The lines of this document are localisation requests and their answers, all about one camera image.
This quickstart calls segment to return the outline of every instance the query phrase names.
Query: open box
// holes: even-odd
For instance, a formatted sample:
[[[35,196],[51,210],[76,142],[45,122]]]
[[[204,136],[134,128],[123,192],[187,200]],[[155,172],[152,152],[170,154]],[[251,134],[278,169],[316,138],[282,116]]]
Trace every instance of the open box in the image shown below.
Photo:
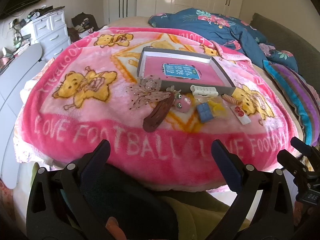
[[[191,93],[191,85],[215,87],[219,95],[232,95],[235,85],[219,63],[208,55],[173,49],[145,47],[137,69],[138,79],[155,76],[162,80],[161,90],[174,86]]]

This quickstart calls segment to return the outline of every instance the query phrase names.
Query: pink cloth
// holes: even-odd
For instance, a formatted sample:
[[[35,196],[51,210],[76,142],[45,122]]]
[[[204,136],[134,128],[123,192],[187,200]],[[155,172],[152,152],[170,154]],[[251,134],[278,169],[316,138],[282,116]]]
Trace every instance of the pink cloth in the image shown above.
[[[146,133],[142,123],[152,107],[129,110],[125,92],[136,82],[145,46],[219,54],[215,59],[245,96],[251,123],[242,125],[230,110],[227,120],[201,124],[193,105],[188,113],[172,108],[155,132]],[[211,156],[215,139],[244,163],[271,171],[280,166],[279,150],[296,154],[289,141],[298,134],[246,56],[192,32],[159,28],[114,27],[70,45],[34,86],[18,123],[18,133],[39,155],[63,163],[107,139],[108,162],[157,190],[200,191],[225,184]]]

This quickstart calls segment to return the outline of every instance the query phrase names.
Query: gray box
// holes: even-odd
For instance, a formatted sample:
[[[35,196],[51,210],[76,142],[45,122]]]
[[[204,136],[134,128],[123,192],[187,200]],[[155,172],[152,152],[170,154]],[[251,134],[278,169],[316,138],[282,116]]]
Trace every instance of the gray box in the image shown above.
[[[180,51],[180,50],[174,50],[174,49],[157,49],[153,47],[145,47],[142,50],[139,65],[137,68],[137,77],[138,81],[141,81],[141,79],[144,78],[144,68],[145,68],[145,58],[146,56],[153,56],[153,57],[168,57],[168,58],[175,58],[174,55],[178,55],[179,58],[182,56],[185,56],[186,60],[193,60],[197,61],[197,58],[199,61],[203,62],[204,59],[208,60],[208,63],[210,65],[214,64],[218,67],[220,70],[220,73],[218,73],[215,69],[215,72],[217,75],[222,79],[222,81],[226,84],[226,86],[216,86],[216,85],[208,85],[208,84],[200,84],[200,83],[190,83],[190,82],[180,82],[180,81],[168,81],[168,80],[162,80],[161,85],[161,91],[166,91],[168,87],[174,86],[175,90],[181,90],[181,93],[192,93],[190,90],[191,85],[195,86],[201,86],[201,87],[215,87],[217,89],[217,92],[219,95],[227,94],[231,96],[236,89],[235,85],[233,84],[232,80],[229,78],[229,76],[226,74],[226,72],[223,70],[223,68],[219,65],[219,63],[213,58],[205,54],[195,53],[195,52],[189,52],[189,51]]]

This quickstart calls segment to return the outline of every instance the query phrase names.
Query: white clip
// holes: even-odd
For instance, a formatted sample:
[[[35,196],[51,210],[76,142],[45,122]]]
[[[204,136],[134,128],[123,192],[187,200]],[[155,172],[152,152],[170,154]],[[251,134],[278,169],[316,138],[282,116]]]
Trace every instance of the white clip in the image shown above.
[[[190,87],[193,96],[211,96],[217,97],[219,94],[215,87],[200,87],[192,85]]]

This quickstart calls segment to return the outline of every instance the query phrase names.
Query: cartoon bear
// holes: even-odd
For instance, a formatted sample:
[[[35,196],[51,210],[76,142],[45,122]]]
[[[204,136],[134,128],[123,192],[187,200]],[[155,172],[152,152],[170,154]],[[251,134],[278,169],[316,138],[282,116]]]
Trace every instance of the cartoon bear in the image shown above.
[[[69,98],[73,96],[73,104],[65,105],[64,110],[80,108],[87,98],[95,98],[106,102],[109,97],[109,84],[116,80],[115,71],[96,73],[89,66],[85,68],[87,74],[70,71],[64,81],[52,96],[54,98]]]
[[[110,34],[102,34],[98,37],[98,40],[93,44],[94,46],[100,46],[103,48],[104,46],[113,46],[118,44],[119,46],[128,47],[129,41],[133,39],[133,35],[130,33],[118,33],[114,35]]]
[[[204,53],[209,56],[219,56],[218,51],[216,51],[215,49],[210,49],[203,44],[201,44],[200,47],[202,47],[204,49]]]
[[[242,89],[236,88],[232,96],[243,101],[242,110],[247,115],[258,112],[261,115],[262,120],[265,120],[267,116],[275,117],[271,107],[266,102],[266,99],[256,90],[250,90],[247,86],[242,85]]]

